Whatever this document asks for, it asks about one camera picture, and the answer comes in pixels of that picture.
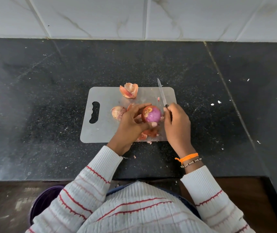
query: person's right hand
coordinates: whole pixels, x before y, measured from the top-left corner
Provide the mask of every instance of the person's right hand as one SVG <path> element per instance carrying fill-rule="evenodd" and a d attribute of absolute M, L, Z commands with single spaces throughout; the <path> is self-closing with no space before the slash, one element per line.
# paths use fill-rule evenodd
<path fill-rule="evenodd" d="M 196 151 L 190 141 L 190 120 L 188 115 L 175 103 L 170 104 L 168 108 L 164 107 L 163 110 L 166 137 L 179 158 L 195 153 Z"/>

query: metal cutting board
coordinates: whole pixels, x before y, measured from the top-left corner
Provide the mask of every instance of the metal cutting board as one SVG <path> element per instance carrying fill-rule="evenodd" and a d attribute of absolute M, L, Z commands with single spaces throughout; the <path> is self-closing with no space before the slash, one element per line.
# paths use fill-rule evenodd
<path fill-rule="evenodd" d="M 163 87 L 165 98 L 168 104 L 175 102 L 174 89 L 171 87 Z M 89 121 L 93 113 L 94 101 L 99 102 L 100 110 L 98 115 L 98 121 L 91 124 Z M 125 108 L 130 103 L 152 103 L 159 107 L 163 114 L 163 102 L 161 99 L 160 91 L 158 87 L 139 87 L 138 94 L 134 99 L 128 99 L 122 96 L 119 91 L 119 87 L 92 87 L 89 90 L 86 111 L 84 121 L 82 124 L 80 140 L 84 143 L 105 143 L 109 142 L 117 131 L 119 121 L 114 119 L 111 113 L 111 109 L 115 106 L 121 105 Z M 159 136 L 148 137 L 144 141 L 167 141 L 163 122 L 159 122 Z"/>

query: knife blade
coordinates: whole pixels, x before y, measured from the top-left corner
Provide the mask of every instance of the knife blade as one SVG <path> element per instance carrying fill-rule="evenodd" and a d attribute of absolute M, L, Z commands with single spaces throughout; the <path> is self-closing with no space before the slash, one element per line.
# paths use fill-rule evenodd
<path fill-rule="evenodd" d="M 158 87 L 159 87 L 159 90 L 160 90 L 161 98 L 162 98 L 162 101 L 163 101 L 163 105 L 165 107 L 168 107 L 168 104 L 166 103 L 166 99 L 165 99 L 165 96 L 164 96 L 164 93 L 163 93 L 163 88 L 162 88 L 162 85 L 161 85 L 161 82 L 160 82 L 159 78 L 157 78 L 157 82 L 158 82 Z"/>

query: person's left hand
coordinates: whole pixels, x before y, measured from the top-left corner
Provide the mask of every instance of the person's left hand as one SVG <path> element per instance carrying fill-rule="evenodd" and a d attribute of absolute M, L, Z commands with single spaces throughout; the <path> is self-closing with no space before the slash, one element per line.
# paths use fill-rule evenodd
<path fill-rule="evenodd" d="M 137 124 L 134 121 L 134 118 L 140 114 L 141 110 L 149 105 L 151 103 L 135 105 L 123 114 L 117 132 L 107 144 L 119 156 L 130 149 L 132 143 L 137 140 L 143 131 L 152 129 L 158 125 L 156 122 Z"/>

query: backsplash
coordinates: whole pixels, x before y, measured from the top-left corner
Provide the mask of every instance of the backsplash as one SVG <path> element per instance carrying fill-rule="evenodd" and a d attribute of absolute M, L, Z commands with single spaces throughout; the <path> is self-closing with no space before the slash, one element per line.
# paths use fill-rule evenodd
<path fill-rule="evenodd" d="M 277 42 L 277 0 L 0 0 L 0 38 Z"/>

